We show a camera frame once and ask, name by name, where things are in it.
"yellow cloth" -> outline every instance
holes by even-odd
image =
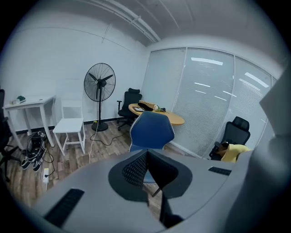
[[[233,145],[229,144],[226,153],[222,157],[221,161],[224,162],[236,162],[236,156],[238,156],[240,153],[250,151],[249,148],[247,148],[244,145]]]

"desk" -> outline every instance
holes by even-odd
[[[16,134],[16,131],[15,131],[15,128],[12,124],[12,121],[11,121],[11,115],[10,115],[10,111],[12,110],[22,110],[23,112],[23,116],[24,116],[24,120],[25,120],[25,123],[26,123],[26,127],[28,129],[28,134],[31,135],[32,132],[31,132],[31,128],[30,128],[30,125],[29,125],[29,122],[28,122],[28,118],[27,118],[27,108],[32,108],[32,107],[39,107],[40,108],[40,115],[41,115],[41,119],[42,119],[42,123],[44,124],[44,128],[45,128],[45,132],[46,132],[46,136],[50,142],[50,145],[52,147],[55,146],[54,142],[53,142],[53,139],[50,135],[50,131],[49,131],[49,128],[47,126],[47,122],[46,122],[46,116],[45,116],[45,104],[50,102],[50,101],[53,101],[53,103],[55,102],[55,96],[28,96],[26,97],[26,101],[23,102],[23,103],[20,103],[20,104],[7,104],[3,107],[4,110],[6,110],[7,112],[7,116],[8,116],[8,124],[9,124],[9,127],[10,127],[10,130],[11,130],[11,133],[14,137],[14,139],[16,140],[17,144],[18,144],[18,147],[20,149],[24,149],[24,147],[22,146],[17,134]],[[53,119],[55,121],[55,125],[56,125],[56,118],[55,118],[55,113],[53,111],[53,107],[52,107],[52,112],[53,112]]]
[[[139,107],[138,104],[130,104],[128,106],[129,110],[131,112],[133,112],[134,114],[136,115],[141,115],[143,112],[141,111],[135,111],[133,107]],[[152,111],[152,112],[155,112],[155,113],[159,113],[159,114],[162,114],[162,115],[166,115],[169,120],[170,120],[170,123],[171,125],[173,126],[180,126],[180,125],[183,125],[185,123],[184,119],[180,116],[178,116],[177,114],[171,112],[171,111],[167,111],[167,112],[162,112],[162,111]]]

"black rubber pad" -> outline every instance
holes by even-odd
[[[227,170],[227,169],[223,169],[219,167],[211,167],[208,170],[211,172],[215,172],[215,173],[226,175],[226,176],[229,176],[229,174],[231,173],[231,170]]]
[[[45,219],[57,227],[61,227],[70,213],[73,211],[84,191],[70,189],[66,195],[49,211]]]

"black chair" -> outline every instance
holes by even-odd
[[[125,120],[117,120],[117,123],[123,122],[121,126],[118,127],[118,130],[120,130],[121,127],[124,125],[131,125],[135,118],[138,116],[134,113],[132,113],[129,109],[128,106],[130,104],[136,104],[141,100],[142,95],[139,94],[140,90],[132,89],[129,88],[128,91],[124,93],[124,103],[122,106],[122,109],[120,109],[120,103],[122,101],[118,100],[118,115],[121,117],[125,117]]]
[[[236,116],[233,122],[226,123],[226,129],[221,143],[228,142],[229,144],[245,145],[251,136],[249,128],[250,124],[248,121],[242,119],[239,116]],[[215,154],[215,151],[218,149],[221,143],[215,142],[215,145],[209,154],[211,160],[221,160],[221,156]]]
[[[9,138],[11,136],[11,132],[7,123],[8,118],[4,117],[4,112],[3,112],[4,96],[5,96],[4,90],[0,90],[0,152],[3,156],[0,161],[0,166],[4,163],[5,179],[7,182],[9,182],[10,179],[7,177],[7,163],[9,160],[15,160],[20,163],[20,159],[12,156],[13,152],[16,151],[18,147],[14,147],[10,151],[5,150],[5,147],[13,147],[13,146],[7,145],[7,143],[9,142]]]

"wooden floor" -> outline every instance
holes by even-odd
[[[90,156],[90,162],[98,162],[102,159],[115,157],[120,154],[126,153],[129,150],[131,138],[129,135],[129,126],[125,126],[121,129],[121,131],[117,131],[117,122],[107,122],[108,130],[103,132],[98,132],[95,139],[101,139],[104,143],[109,144],[113,137],[124,134],[121,137],[118,137],[113,140],[110,146],[105,146],[101,142],[94,142],[92,145],[92,153]],[[49,176],[49,182],[46,185],[42,182],[43,178],[43,170],[44,168],[49,168],[50,172],[53,171],[52,163],[43,162],[42,167],[38,172],[34,172],[32,170],[32,165],[28,167],[26,170],[23,170],[18,162],[9,161],[8,162],[8,171],[7,175],[10,178],[10,183],[7,183],[7,187],[12,193],[12,195],[22,203],[25,203],[27,206],[31,207],[35,201],[46,192],[46,189],[52,188],[56,185],[60,180],[69,176],[72,172],[77,170],[78,168],[89,164],[89,153],[92,141],[90,141],[91,135],[93,135],[95,131],[91,129],[91,125],[85,125],[85,152],[83,154],[80,145],[68,145],[63,156],[60,152],[60,149],[55,142],[55,147],[51,147],[47,142],[47,150],[53,156],[55,172]],[[24,146],[27,144],[27,134],[19,135],[19,138]],[[69,135],[70,141],[77,141],[77,135]],[[63,134],[60,138],[61,143],[64,143],[65,134]],[[10,145],[16,146],[16,142],[13,140],[13,137],[10,139]],[[167,144],[164,147],[164,150],[170,151],[179,155],[186,155],[186,153],[179,148],[173,146],[172,144]],[[13,156],[19,157],[21,160],[24,158],[21,155],[20,151],[16,151]],[[44,159],[50,162],[50,157],[45,154]],[[157,185],[147,185],[144,190],[149,193],[149,202],[150,202],[150,210],[153,214],[158,218],[160,214],[160,206],[161,206],[161,192],[152,198],[150,194],[153,194]]]

